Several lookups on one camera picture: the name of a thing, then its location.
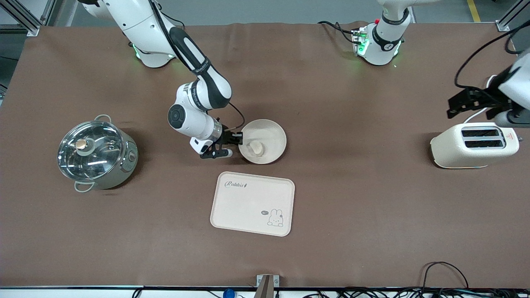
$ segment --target green indicator light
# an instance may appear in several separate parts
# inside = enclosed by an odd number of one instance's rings
[[[366,49],[368,48],[369,40],[368,38],[365,38],[363,43],[359,45],[359,55],[364,55],[366,53]]]
[[[399,46],[401,45],[401,42],[399,42],[396,46],[396,51],[394,52],[394,56],[398,54]]]
[[[132,45],[132,48],[134,49],[134,52],[136,53],[136,58],[140,59],[140,54],[138,53],[138,49],[136,48],[136,46],[134,45],[134,43],[133,43],[133,45]]]

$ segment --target gray floor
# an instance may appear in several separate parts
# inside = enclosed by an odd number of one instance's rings
[[[500,18],[515,0],[474,0],[483,22]],[[375,0],[160,0],[162,10],[186,25],[224,25],[231,23],[282,22],[316,23],[327,20],[350,23],[372,21],[381,15]],[[416,6],[413,14],[418,23],[473,22],[467,0],[442,0]],[[513,27],[530,19],[530,7],[515,21]],[[57,26],[115,26],[114,22],[96,19],[76,0],[63,0]],[[18,59],[23,48],[23,34],[0,34],[0,56]],[[530,30],[514,39],[517,48],[530,46]],[[16,61],[0,58],[0,83],[8,86]]]

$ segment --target blue object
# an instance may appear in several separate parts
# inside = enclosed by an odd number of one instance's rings
[[[233,289],[228,288],[223,292],[223,298],[235,298],[235,292]]]

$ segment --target beige bowl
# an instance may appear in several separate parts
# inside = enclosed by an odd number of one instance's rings
[[[285,131],[271,120],[254,120],[241,131],[243,145],[239,145],[239,151],[252,163],[271,163],[280,158],[287,146]]]

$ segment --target white cable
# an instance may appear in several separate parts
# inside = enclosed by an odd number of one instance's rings
[[[489,78],[488,81],[486,82],[486,88],[488,88],[488,87],[490,86],[491,80],[492,80],[494,77],[496,77],[496,76],[497,76],[497,75],[492,75],[492,76],[490,76],[490,78]],[[480,110],[480,111],[476,112],[475,114],[469,116],[469,117],[464,121],[464,123],[468,123],[469,120],[473,119],[475,116],[477,116],[478,114],[480,114],[480,113],[486,111],[487,109],[488,109],[488,108],[483,108],[482,110]]]

